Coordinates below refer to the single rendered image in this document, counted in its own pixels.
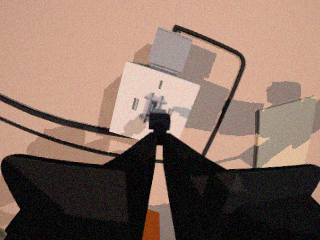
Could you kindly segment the black cable with grey plug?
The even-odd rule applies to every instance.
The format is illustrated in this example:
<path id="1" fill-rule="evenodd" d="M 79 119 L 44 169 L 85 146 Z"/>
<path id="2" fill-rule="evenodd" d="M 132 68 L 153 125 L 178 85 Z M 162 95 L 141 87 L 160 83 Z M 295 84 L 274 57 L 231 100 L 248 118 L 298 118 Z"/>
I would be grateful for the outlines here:
<path id="1" fill-rule="evenodd" d="M 243 71 L 245 68 L 245 57 L 241 55 L 239 51 L 236 51 L 236 49 L 232 49 L 231 47 L 227 47 L 227 45 L 219 43 L 219 41 L 215 41 L 213 39 L 209 39 L 207 36 L 201 35 L 201 33 L 197 33 L 195 31 L 191 31 L 191 29 L 179 27 L 179 25 L 175 25 L 173 27 L 173 31 L 167 31 L 167 29 L 160 28 L 157 29 L 157 33 L 155 36 L 155 41 L 153 41 L 151 53 L 149 53 L 149 59 L 148 61 L 151 61 L 151 68 L 156 69 L 156 71 L 160 71 L 163 73 L 167 73 L 167 75 L 175 76 L 177 72 L 183 72 L 184 64 L 187 63 L 187 55 L 189 52 L 189 48 L 192 47 L 193 39 L 189 39 L 187 36 L 180 35 L 180 33 L 176 33 L 176 31 L 185 32 L 185 33 L 191 33 L 192 36 L 199 37 L 199 39 L 203 39 L 205 41 L 208 41 L 208 43 L 212 43 L 217 45 L 217 47 L 227 49 L 227 51 L 235 53 L 235 55 L 240 57 L 241 65 L 240 65 L 240 71 L 237 73 L 237 77 L 235 80 L 235 85 L 233 85 L 231 92 L 229 92 L 229 99 L 227 103 L 225 103 L 223 108 L 223 113 L 221 113 L 219 121 L 217 121 L 215 129 L 213 129 L 211 136 L 209 136 L 209 139 L 207 141 L 207 144 L 205 144 L 205 148 L 203 153 L 201 153 L 201 156 L 205 156 L 205 153 L 207 153 L 209 145 L 211 145 L 213 137 L 215 137 L 217 129 L 220 128 L 221 123 L 223 123 L 223 117 L 225 115 L 225 112 L 227 112 L 227 109 L 229 107 L 229 104 L 231 104 L 231 100 L 233 95 L 235 95 L 237 85 L 240 83 L 241 76 L 243 76 Z M 11 121 L 1 119 L 0 121 L 4 121 L 4 123 L 7 123 L 9 125 L 13 125 L 13 127 L 17 127 L 20 129 L 23 129 L 25 132 L 31 132 L 32 135 L 37 135 L 44 137 L 44 139 L 53 140 L 56 141 L 56 143 L 60 143 L 65 145 L 65 147 L 71 147 L 76 149 L 83 149 L 83 151 L 88 152 L 95 152 L 100 153 L 100 155 L 108 155 L 109 157 L 117 157 L 120 155 L 116 155 L 116 153 L 107 153 L 107 152 L 100 152 L 97 151 L 97 149 L 93 148 L 87 148 L 87 147 L 81 147 L 81 145 L 71 144 L 71 143 L 65 143 L 65 141 L 60 141 L 53 139 L 53 137 L 41 135 L 39 132 L 32 131 L 32 129 L 21 127 L 21 125 L 13 124 Z"/>

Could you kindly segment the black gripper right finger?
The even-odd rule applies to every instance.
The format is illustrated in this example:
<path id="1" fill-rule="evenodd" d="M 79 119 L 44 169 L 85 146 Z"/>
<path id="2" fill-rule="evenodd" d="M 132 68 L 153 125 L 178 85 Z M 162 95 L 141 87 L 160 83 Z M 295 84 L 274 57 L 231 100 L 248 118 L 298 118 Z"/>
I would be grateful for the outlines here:
<path id="1" fill-rule="evenodd" d="M 241 205 L 312 195 L 320 180 L 315 164 L 225 169 L 171 133 L 161 151 L 176 240 L 220 240 Z"/>

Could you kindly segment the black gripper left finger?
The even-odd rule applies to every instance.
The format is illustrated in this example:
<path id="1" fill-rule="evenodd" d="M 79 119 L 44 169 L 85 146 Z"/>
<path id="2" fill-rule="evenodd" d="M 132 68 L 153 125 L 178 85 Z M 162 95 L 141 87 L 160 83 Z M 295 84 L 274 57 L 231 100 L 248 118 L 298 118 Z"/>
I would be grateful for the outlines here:
<path id="1" fill-rule="evenodd" d="M 17 153 L 1 160 L 0 172 L 20 209 L 107 221 L 116 240 L 143 240 L 156 153 L 151 132 L 104 165 Z"/>

